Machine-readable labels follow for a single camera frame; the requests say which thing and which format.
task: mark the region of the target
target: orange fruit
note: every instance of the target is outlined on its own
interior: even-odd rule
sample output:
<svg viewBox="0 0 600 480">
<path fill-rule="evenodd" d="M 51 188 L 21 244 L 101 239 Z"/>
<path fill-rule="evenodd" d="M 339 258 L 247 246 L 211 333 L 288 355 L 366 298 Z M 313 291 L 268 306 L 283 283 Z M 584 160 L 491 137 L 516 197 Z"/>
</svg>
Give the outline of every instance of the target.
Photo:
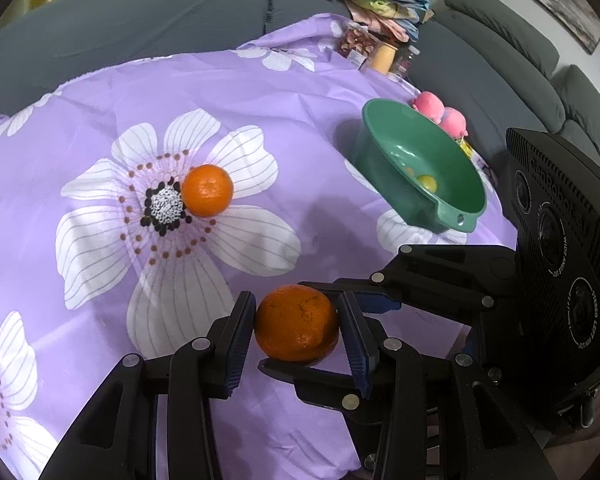
<svg viewBox="0 0 600 480">
<path fill-rule="evenodd" d="M 260 303 L 254 332 L 258 345 L 269 357 L 315 363 L 327 357 L 338 343 L 338 315 L 319 290 L 283 285 Z"/>
<path fill-rule="evenodd" d="M 182 201 L 195 216 L 216 216 L 229 207 L 234 181 L 213 164 L 193 168 L 180 186 Z"/>
</svg>

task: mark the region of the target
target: green plastic basin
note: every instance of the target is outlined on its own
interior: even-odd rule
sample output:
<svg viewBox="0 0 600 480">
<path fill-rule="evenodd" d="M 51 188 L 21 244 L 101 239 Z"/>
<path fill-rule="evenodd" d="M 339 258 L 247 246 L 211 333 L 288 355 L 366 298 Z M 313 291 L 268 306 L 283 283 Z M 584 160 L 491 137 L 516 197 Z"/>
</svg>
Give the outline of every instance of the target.
<svg viewBox="0 0 600 480">
<path fill-rule="evenodd" d="M 470 233 L 486 208 L 482 181 L 458 144 L 410 106 L 373 99 L 362 110 L 363 126 L 352 164 L 409 225 Z M 435 178 L 435 193 L 418 176 Z"/>
</svg>

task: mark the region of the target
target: purple tablecloth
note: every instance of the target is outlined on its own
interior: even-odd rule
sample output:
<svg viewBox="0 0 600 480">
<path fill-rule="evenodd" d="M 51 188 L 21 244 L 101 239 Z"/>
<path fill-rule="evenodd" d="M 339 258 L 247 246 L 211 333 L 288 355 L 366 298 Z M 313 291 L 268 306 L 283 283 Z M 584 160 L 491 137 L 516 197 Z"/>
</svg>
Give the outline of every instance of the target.
<svg viewBox="0 0 600 480">
<path fill-rule="evenodd" d="M 360 110 L 413 93 L 332 51 L 318 15 L 237 51 L 138 60 L 62 85 L 0 120 L 0 456 L 35 479 L 125 354 L 168 354 L 227 314 L 240 290 L 367 277 L 403 243 L 514 246 L 488 188 L 469 235 L 407 226 L 345 162 Z M 213 219 L 179 183 L 210 163 L 234 181 Z M 444 356 L 460 326 L 405 306 L 391 336 Z M 336 480 L 359 467 L 337 412 L 256 370 L 213 402 L 225 480 Z M 346 372 L 343 349 L 321 365 Z M 159 452 L 160 477 L 166 468 Z"/>
</svg>

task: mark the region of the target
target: pink stuffed toy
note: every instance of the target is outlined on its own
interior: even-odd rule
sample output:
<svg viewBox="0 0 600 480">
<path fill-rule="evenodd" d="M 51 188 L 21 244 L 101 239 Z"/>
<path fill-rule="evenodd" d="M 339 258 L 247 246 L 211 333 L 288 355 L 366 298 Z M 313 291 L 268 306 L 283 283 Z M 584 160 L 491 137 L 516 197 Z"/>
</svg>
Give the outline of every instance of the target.
<svg viewBox="0 0 600 480">
<path fill-rule="evenodd" d="M 431 92 L 422 92 L 411 102 L 411 107 L 436 124 L 440 124 L 442 113 L 445 110 L 442 101 Z"/>
<path fill-rule="evenodd" d="M 438 126 L 445 130 L 449 137 L 455 140 L 460 140 L 467 135 L 466 119 L 455 108 L 445 108 L 442 120 Z"/>
</svg>

